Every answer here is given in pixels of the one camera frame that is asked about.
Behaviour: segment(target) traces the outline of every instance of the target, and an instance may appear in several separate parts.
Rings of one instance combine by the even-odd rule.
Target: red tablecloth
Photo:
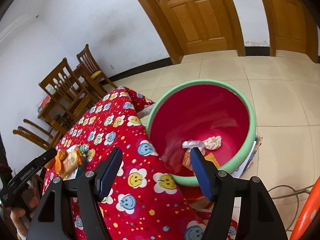
[[[113,240],[200,240],[203,221],[168,175],[137,117],[137,112],[147,111],[152,104],[143,95],[119,87],[86,112],[57,148],[88,144],[84,172],[94,170],[114,147],[122,150],[123,163],[112,190],[99,203]],[[55,176],[53,169],[47,171],[44,191]],[[86,239],[77,199],[72,209],[78,239]]]

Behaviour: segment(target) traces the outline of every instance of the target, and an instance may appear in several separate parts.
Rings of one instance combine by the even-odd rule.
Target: door panel
[[[271,50],[307,53],[306,21],[301,0],[263,0]]]
[[[223,0],[156,0],[185,55],[236,49]]]

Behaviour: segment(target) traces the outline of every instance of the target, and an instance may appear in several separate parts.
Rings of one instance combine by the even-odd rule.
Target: green rim
[[[160,100],[155,104],[154,108],[152,109],[152,111],[150,113],[150,117],[148,119],[146,132],[147,132],[148,136],[150,136],[152,122],[153,122],[153,119],[156,115],[156,112],[161,107],[161,105],[172,94],[174,94],[175,92],[177,92],[183,88],[194,86],[194,85],[202,85],[202,84],[217,85],[217,86],[223,87],[223,88],[228,89],[229,91],[235,93],[242,100],[242,102],[245,104],[245,106],[248,110],[248,113],[249,113],[249,131],[248,131],[246,139],[244,140],[243,145],[241,146],[239,151],[236,153],[235,156],[233,156],[233,158],[231,160],[229,160],[226,164],[224,164],[223,166],[221,166],[219,168],[219,170],[224,170],[224,171],[228,172],[229,174],[231,174],[239,167],[239,165],[241,165],[241,163],[243,163],[243,161],[246,159],[246,157],[250,153],[250,150],[252,148],[253,141],[254,141],[255,135],[256,135],[256,118],[255,118],[254,111],[253,111],[253,108],[252,108],[249,100],[238,89],[236,89],[235,87],[233,87],[225,82],[218,81],[218,80],[212,80],[212,79],[199,79],[199,80],[188,81],[188,82],[185,82],[183,84],[180,84],[180,85],[172,88],[171,90],[169,90],[167,93],[165,93],[160,98]],[[199,186],[199,183],[198,183],[196,176],[183,177],[183,176],[178,176],[178,175],[173,175],[173,174],[170,174],[170,175],[173,177],[173,179],[175,180],[175,182],[177,184],[180,184],[183,186],[188,186],[188,187],[198,187]]]

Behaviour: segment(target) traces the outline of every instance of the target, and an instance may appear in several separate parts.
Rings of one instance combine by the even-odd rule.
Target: yellow seat cushion
[[[99,75],[101,74],[101,72],[102,72],[102,71],[99,70],[99,71],[93,73],[93,74],[91,75],[91,78],[92,78],[92,79],[95,79],[97,76],[99,76]]]

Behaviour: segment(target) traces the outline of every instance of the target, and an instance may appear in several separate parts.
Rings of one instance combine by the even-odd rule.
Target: baseboard
[[[136,75],[136,74],[139,74],[139,73],[143,73],[143,72],[146,72],[146,71],[149,71],[149,70],[154,70],[154,69],[157,69],[157,68],[167,67],[167,66],[171,66],[171,65],[173,65],[172,61],[168,57],[168,58],[160,59],[160,60],[157,60],[157,61],[154,61],[154,62],[150,62],[150,63],[144,64],[144,65],[129,69],[127,71],[121,72],[121,73],[119,73],[117,75],[114,75],[112,77],[109,77],[109,78],[110,78],[111,81],[114,82],[114,81],[117,81],[117,80],[120,80],[120,79],[123,79],[123,78],[126,78],[126,77],[130,77],[130,76],[133,76],[133,75]],[[100,84],[104,86],[104,85],[106,85],[108,83],[105,80],[102,80],[100,82]]]
[[[270,56],[270,47],[244,47],[246,56]]]

